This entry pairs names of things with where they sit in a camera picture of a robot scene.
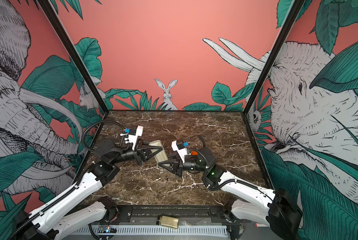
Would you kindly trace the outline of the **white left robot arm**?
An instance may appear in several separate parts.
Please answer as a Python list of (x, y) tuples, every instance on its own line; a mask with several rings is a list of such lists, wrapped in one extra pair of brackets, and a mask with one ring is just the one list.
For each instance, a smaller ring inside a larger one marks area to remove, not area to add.
[(166, 154), (160, 141), (145, 142), (135, 137), (131, 148), (123, 150), (111, 139), (100, 141), (93, 153), (99, 161), (78, 177), (77, 181), (45, 205), (27, 214), (17, 214), (12, 222), (11, 240), (62, 240), (94, 222), (113, 222), (119, 218), (117, 204), (101, 197), (90, 206), (74, 213), (70, 211), (92, 193), (100, 190), (118, 174), (117, 163), (147, 162)]

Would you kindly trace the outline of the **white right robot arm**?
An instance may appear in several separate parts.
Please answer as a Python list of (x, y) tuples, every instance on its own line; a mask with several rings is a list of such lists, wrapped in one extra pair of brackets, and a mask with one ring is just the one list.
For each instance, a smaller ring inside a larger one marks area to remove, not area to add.
[(181, 176), (184, 171), (203, 173), (202, 182), (210, 191), (224, 191), (237, 197), (226, 211), (230, 221), (250, 220), (271, 228), (283, 240), (299, 240), (303, 211), (291, 194), (280, 188), (267, 189), (245, 181), (217, 165), (209, 148), (182, 148), (167, 156), (164, 150), (156, 155), (158, 165)]

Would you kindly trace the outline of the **grey remote control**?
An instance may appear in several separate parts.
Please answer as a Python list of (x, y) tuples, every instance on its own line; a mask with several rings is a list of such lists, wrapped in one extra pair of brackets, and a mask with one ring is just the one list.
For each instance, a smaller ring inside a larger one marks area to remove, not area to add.
[(152, 149), (152, 152), (158, 151), (158, 152), (162, 152), (162, 162), (167, 161), (168, 160), (168, 156), (166, 151), (164, 150), (163, 144), (160, 140), (157, 141), (153, 141), (150, 142), (151, 145), (158, 145), (158, 146), (162, 146), (162, 150), (156, 150), (156, 149)]

